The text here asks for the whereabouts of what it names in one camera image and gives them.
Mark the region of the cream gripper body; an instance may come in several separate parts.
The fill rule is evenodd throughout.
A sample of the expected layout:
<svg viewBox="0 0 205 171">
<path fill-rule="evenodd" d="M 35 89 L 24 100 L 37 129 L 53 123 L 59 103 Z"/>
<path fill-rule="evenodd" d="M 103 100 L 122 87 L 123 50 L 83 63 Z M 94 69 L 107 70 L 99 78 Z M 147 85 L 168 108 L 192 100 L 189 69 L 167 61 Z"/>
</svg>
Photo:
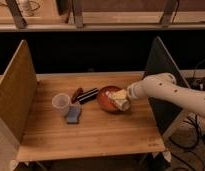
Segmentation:
<svg viewBox="0 0 205 171">
<path fill-rule="evenodd" d="M 127 93 L 124 89 L 117 92 L 108 91 L 108 99 L 120 110 L 126 111 L 130 107 L 130 102 L 127 99 Z"/>
</svg>

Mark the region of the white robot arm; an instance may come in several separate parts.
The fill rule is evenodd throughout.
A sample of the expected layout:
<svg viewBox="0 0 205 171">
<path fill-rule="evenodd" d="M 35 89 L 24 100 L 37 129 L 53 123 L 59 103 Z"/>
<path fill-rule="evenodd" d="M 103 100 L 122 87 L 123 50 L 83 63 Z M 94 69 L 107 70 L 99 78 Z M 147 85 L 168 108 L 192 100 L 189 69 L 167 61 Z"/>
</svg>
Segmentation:
<svg viewBox="0 0 205 171">
<path fill-rule="evenodd" d="M 205 91 L 193 90 L 177 85 L 171 73 L 149 75 L 141 81 L 117 92 L 107 91 L 106 96 L 118 109 L 129 108 L 129 100 L 155 98 L 173 103 L 189 112 L 205 118 Z"/>
</svg>

